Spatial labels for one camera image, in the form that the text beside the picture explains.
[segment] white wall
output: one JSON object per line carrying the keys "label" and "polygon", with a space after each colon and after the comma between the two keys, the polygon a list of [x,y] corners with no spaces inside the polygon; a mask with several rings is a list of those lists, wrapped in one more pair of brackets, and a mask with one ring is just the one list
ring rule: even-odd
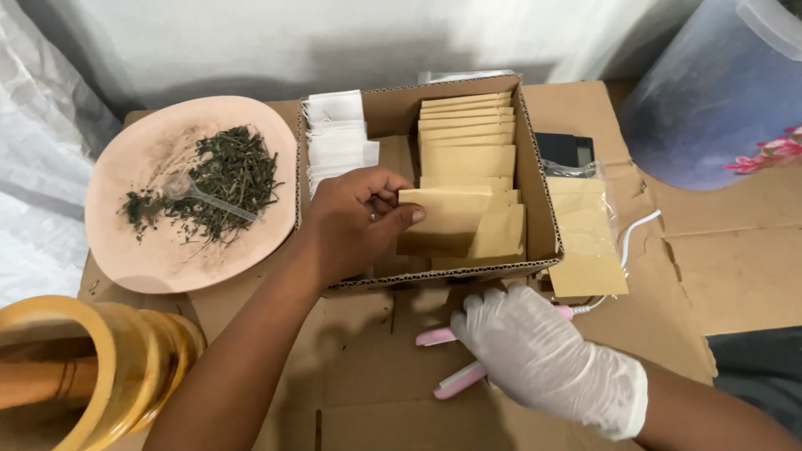
{"label": "white wall", "polygon": [[641,75],[700,0],[20,0],[118,114],[512,68],[526,83]]}

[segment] fingernail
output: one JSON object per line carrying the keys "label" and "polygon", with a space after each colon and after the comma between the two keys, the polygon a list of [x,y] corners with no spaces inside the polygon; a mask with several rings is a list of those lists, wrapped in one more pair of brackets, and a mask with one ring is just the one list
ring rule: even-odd
{"label": "fingernail", "polygon": [[426,218],[426,212],[424,212],[421,209],[417,209],[414,212],[412,212],[412,224],[417,224],[425,218]]}

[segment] white power cord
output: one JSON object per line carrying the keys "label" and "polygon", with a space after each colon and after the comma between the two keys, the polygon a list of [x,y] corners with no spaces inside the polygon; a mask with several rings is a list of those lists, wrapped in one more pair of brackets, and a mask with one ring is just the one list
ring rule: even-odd
{"label": "white power cord", "polygon": [[[624,265],[626,264],[626,259],[630,256],[630,235],[632,234],[632,229],[634,229],[635,227],[637,227],[637,226],[639,226],[641,224],[645,224],[645,223],[651,221],[652,219],[655,219],[656,217],[660,216],[661,213],[662,212],[659,209],[656,209],[655,211],[653,211],[652,213],[646,215],[645,217],[642,217],[642,218],[638,219],[637,221],[633,222],[632,224],[630,224],[629,227],[626,228],[626,231],[624,232],[624,239],[622,240],[622,244],[621,244],[621,246],[622,246],[622,250],[621,250],[621,268],[624,267]],[[589,306],[571,307],[571,311],[573,312],[574,315],[580,315],[582,313],[587,313],[587,312],[593,310],[594,308],[599,307],[604,302],[605,299],[607,299],[607,295],[602,296],[601,298],[599,298],[598,301],[596,301],[595,303],[590,304]]]}

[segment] pink heat sealer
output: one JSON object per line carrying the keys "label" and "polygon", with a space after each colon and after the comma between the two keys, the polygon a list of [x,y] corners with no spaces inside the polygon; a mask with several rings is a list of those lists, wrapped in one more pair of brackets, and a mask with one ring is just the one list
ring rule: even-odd
{"label": "pink heat sealer", "polygon": [[[556,308],[567,318],[573,319],[573,310],[568,306],[556,306]],[[433,346],[441,343],[456,341],[456,337],[449,327],[441,327],[426,331],[415,337],[416,346]],[[441,381],[438,388],[435,388],[435,398],[447,400],[455,394],[462,392],[475,382],[485,377],[488,372],[478,361],[462,368],[458,372]]]}

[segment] wooden pestle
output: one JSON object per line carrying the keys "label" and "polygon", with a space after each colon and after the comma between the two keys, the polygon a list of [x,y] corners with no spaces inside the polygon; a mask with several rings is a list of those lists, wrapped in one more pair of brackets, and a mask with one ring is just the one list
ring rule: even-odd
{"label": "wooden pestle", "polygon": [[0,362],[0,409],[53,399],[89,399],[95,391],[97,375],[97,357]]}

